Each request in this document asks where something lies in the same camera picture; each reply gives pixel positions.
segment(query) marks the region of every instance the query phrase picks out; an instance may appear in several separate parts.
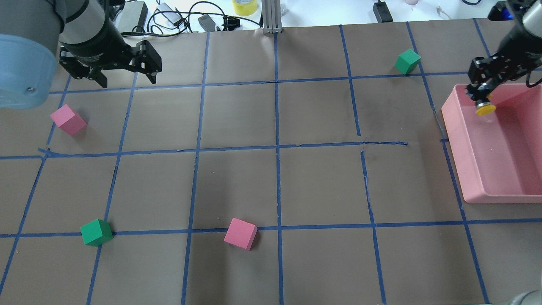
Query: light blue cover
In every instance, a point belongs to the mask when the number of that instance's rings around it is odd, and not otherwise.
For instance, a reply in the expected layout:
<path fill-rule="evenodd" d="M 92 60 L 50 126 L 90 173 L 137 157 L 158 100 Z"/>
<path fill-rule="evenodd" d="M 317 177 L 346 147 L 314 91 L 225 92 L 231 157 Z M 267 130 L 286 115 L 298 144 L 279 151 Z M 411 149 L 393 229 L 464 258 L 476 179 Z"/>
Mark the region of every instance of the light blue cover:
<path fill-rule="evenodd" d="M 55 56 L 35 41 L 4 34 L 0 34 L 0 50 L 0 108 L 43 104 L 56 73 Z"/>

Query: pink bin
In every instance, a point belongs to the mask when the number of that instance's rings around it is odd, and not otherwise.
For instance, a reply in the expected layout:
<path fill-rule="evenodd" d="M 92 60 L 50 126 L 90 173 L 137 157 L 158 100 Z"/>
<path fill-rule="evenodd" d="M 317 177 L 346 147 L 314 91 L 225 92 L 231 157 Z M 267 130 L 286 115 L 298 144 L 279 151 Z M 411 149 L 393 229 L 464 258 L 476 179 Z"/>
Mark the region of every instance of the pink bin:
<path fill-rule="evenodd" d="M 542 86 L 497 87 L 486 116 L 464 89 L 454 87 L 442 114 L 465 201 L 542 204 Z"/>

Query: pink cube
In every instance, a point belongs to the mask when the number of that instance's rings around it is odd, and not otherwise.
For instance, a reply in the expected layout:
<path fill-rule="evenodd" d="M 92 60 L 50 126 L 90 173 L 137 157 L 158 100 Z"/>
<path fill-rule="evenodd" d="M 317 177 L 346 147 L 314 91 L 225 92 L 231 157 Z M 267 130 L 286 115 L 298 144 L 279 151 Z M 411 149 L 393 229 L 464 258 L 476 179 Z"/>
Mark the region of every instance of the pink cube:
<path fill-rule="evenodd" d="M 234 218 L 226 233 L 224 241 L 250 251 L 258 227 L 246 221 Z"/>
<path fill-rule="evenodd" d="M 79 114 L 70 108 L 67 104 L 60 107 L 51 114 L 51 119 L 56 126 L 65 131 L 70 136 L 78 133 L 87 123 L 79 116 Z"/>

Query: yellow object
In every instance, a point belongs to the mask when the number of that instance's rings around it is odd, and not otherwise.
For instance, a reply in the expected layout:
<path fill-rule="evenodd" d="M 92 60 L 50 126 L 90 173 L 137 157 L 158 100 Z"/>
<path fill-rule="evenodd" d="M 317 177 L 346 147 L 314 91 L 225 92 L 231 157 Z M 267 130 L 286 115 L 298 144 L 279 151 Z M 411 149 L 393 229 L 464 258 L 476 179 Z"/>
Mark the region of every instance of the yellow object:
<path fill-rule="evenodd" d="M 239 16 L 248 16 L 254 14 L 258 8 L 256 0 L 231 0 L 234 5 L 234 11 Z"/>
<path fill-rule="evenodd" d="M 495 109 L 497 109 L 497 107 L 495 107 L 495 105 L 485 105 L 485 106 L 482 106 L 480 108 L 478 108 L 476 110 L 476 114 L 479 115 L 479 116 L 485 116 L 485 115 L 488 115 L 490 113 L 492 113 L 493 111 L 495 111 Z"/>

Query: yellow tape roll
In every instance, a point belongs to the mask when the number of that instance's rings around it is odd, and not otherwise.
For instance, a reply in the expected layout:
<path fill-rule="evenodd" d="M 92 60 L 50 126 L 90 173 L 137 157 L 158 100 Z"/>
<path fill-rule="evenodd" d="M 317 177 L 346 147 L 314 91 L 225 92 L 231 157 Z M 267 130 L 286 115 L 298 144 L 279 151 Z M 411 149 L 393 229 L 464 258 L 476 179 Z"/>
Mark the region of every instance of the yellow tape roll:
<path fill-rule="evenodd" d="M 239 16 L 248 16 L 254 14 L 258 8 L 256 0 L 231 0 L 234 5 L 234 11 Z"/>

